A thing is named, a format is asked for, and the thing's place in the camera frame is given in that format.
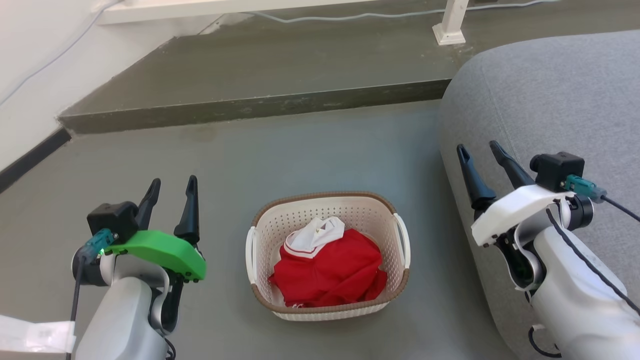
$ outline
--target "laundry basket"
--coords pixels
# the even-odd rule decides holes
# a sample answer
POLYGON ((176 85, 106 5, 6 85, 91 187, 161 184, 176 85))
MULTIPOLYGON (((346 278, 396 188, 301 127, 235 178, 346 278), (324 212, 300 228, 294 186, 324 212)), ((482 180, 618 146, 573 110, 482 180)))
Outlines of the laundry basket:
POLYGON ((402 218, 393 205, 375 193, 329 192, 280 199, 265 206, 246 236, 246 272, 258 301, 278 317, 292 321, 321 321, 375 313, 404 290, 409 278, 411 248, 402 218), (375 300, 339 306, 286 307, 277 286, 268 281, 287 235, 313 218, 338 217, 346 229, 365 234, 380 248, 387 285, 375 300))

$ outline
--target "black cable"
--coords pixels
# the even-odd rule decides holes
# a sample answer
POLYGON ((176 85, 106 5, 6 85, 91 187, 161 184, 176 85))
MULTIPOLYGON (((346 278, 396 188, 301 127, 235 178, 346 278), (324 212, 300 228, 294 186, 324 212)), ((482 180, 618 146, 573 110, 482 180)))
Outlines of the black cable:
POLYGON ((616 208, 622 210, 623 213, 629 215, 630 217, 634 218, 636 221, 640 222, 640 217, 637 216, 636 214, 634 214, 633 211, 625 208, 624 206, 618 204, 615 200, 611 200, 610 198, 608 198, 606 195, 602 195, 600 197, 602 200, 608 202, 609 204, 615 206, 616 208))
POLYGON ((167 354, 169 354, 169 356, 166 358, 166 360, 175 360, 175 347, 173 346, 171 341, 169 341, 169 339, 164 338, 164 340, 166 341, 167 345, 169 345, 169 347, 171 348, 170 352, 167 351, 167 354))
POLYGON ((573 250, 573 252, 578 256, 578 258, 584 261, 584 263, 587 264, 589 269, 591 269, 591 271, 594 272, 594 274, 596 274, 600 278, 600 280, 602 280, 602 282, 604 282, 606 285, 608 285, 608 287, 613 289, 613 292, 615 292, 617 296, 619 296, 622 300, 624 300, 627 303, 627 305, 629 305, 629 307, 631 307, 636 313, 638 313, 638 315, 640 315, 640 309, 634 304, 634 302, 632 302, 631 299, 629 299, 624 293, 622 293, 622 291, 620 291, 620 289, 618 289, 615 285, 613 285, 611 281, 609 281, 604 275, 602 275, 602 273, 595 266, 593 266, 593 264, 586 258, 586 256, 582 255, 580 250, 578 250, 578 248, 571 242, 571 240, 564 233, 564 231, 562 231, 562 229, 560 228, 560 225, 558 225, 558 223, 554 219, 554 216, 551 214, 551 210, 549 209, 547 209, 547 216, 549 217, 551 224, 553 224, 558 234, 560 234, 564 242, 573 250))
POLYGON ((531 346, 533 347, 533 349, 535 351, 537 351, 540 355, 546 356, 546 357, 554 357, 556 359, 559 359, 559 358, 562 357, 562 354, 560 354, 560 353, 552 354, 550 352, 546 352, 546 351, 542 350, 541 348, 539 348, 536 345, 536 342, 533 340, 533 332, 534 332, 534 329, 533 329, 533 326, 532 326, 531 329, 529 329, 529 342, 531 343, 531 346))
MULTIPOLYGON (((78 261, 78 271, 76 273, 76 287, 74 288, 74 300, 71 305, 71 321, 76 320, 76 314, 78 312, 78 298, 80 297, 80 280, 82 279, 82 270, 84 268, 84 256, 80 257, 78 261)), ((67 360, 71 360, 71 353, 67 352, 67 360)))

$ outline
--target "brown basket rim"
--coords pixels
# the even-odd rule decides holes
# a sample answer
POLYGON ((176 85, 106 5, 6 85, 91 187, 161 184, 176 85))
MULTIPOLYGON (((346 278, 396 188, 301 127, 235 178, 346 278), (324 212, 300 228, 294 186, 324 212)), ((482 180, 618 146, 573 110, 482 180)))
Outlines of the brown basket rim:
MULTIPOLYGON (((291 197, 285 197, 283 199, 278 199, 270 202, 265 205, 260 211, 256 214, 255 218, 253 218, 252 226, 257 226, 260 218, 267 212, 267 210, 282 204, 287 204, 288 202, 296 202, 301 200, 310 200, 310 199, 322 199, 326 197, 370 197, 372 199, 378 200, 383 203, 391 214, 396 213, 396 209, 391 203, 385 199, 384 197, 378 195, 377 193, 372 192, 321 192, 321 193, 310 193, 306 195, 297 195, 291 197)), ((365 307, 377 306, 381 304, 385 304, 394 300, 400 293, 403 292, 406 287, 406 283, 409 281, 409 269, 405 269, 403 271, 402 280, 398 287, 392 292, 386 294, 384 297, 378 297, 375 300, 357 302, 355 304, 345 304, 339 306, 324 306, 324 307, 286 307, 286 306, 275 306, 272 303, 268 302, 260 293, 258 286, 256 284, 252 284, 251 288, 253 290, 253 294, 255 298, 266 308, 269 310, 280 313, 280 314, 323 314, 323 313, 337 313, 340 311, 350 311, 356 309, 362 309, 365 307)))

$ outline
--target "gray fabric upholstery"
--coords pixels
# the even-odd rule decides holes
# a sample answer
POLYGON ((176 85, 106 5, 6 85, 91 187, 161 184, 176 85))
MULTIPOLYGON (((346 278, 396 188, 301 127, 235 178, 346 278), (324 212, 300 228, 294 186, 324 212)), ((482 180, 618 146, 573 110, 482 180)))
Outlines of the gray fabric upholstery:
MULTIPOLYGON (((585 178, 640 211, 639 138, 640 31, 545 38, 486 51, 462 67, 441 103, 442 158, 469 237, 473 213, 456 157, 459 143, 498 196, 512 187, 493 159, 490 140, 527 170, 535 154, 582 156, 585 178)), ((593 223, 575 231, 636 304, 639 232, 640 224, 608 204, 596 205, 593 223)), ((478 248, 471 238, 470 244, 502 337, 520 359, 546 359, 527 340, 536 319, 523 293, 514 290, 499 251, 478 248)), ((553 350, 550 336, 539 342, 553 350)))

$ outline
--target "white tape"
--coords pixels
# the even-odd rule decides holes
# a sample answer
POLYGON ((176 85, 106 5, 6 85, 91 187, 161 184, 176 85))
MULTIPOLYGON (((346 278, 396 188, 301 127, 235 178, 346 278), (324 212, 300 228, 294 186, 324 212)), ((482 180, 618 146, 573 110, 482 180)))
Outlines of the white tape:
POLYGON ((0 351, 71 352, 75 322, 32 323, 0 315, 0 351))

